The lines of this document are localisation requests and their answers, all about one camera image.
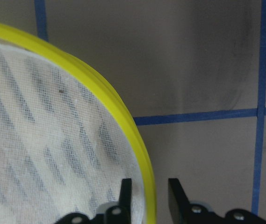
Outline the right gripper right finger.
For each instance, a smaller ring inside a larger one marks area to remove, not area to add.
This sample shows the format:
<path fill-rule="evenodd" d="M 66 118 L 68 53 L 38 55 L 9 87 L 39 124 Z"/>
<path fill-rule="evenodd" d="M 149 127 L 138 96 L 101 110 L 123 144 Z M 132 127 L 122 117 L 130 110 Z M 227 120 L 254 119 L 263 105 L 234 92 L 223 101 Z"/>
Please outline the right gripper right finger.
<path fill-rule="evenodd" d="M 191 203 L 177 178 L 168 179 L 168 205 L 175 224 L 266 224 L 266 220 L 244 209 L 228 211 L 224 217 L 199 203 Z"/>

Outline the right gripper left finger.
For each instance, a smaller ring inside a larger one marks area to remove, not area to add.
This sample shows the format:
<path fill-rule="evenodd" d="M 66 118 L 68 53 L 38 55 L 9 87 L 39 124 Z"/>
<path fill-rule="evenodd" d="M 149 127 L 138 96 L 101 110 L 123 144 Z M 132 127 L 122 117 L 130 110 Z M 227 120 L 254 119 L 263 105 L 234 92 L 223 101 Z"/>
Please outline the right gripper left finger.
<path fill-rule="evenodd" d="M 70 213 L 60 218 L 57 224 L 130 224 L 132 180 L 122 179 L 117 202 L 104 203 L 97 209 L 93 219 L 83 213 Z"/>

